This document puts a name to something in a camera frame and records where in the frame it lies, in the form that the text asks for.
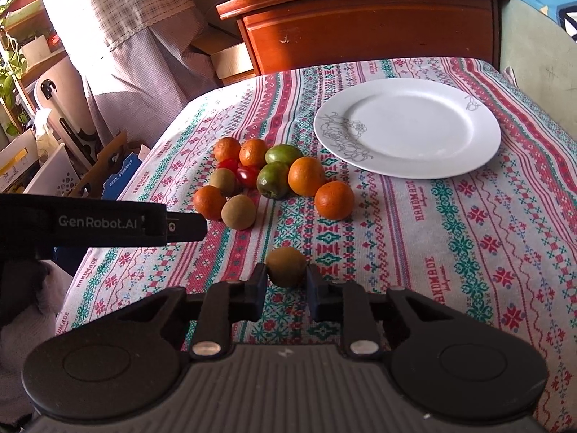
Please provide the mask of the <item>white gloved left hand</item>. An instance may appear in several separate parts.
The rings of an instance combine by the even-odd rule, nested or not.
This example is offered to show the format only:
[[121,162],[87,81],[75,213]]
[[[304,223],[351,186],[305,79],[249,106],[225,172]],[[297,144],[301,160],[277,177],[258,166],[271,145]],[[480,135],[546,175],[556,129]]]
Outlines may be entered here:
[[1,266],[1,429],[17,432],[33,407],[22,385],[27,356],[55,336],[71,277],[48,260]]

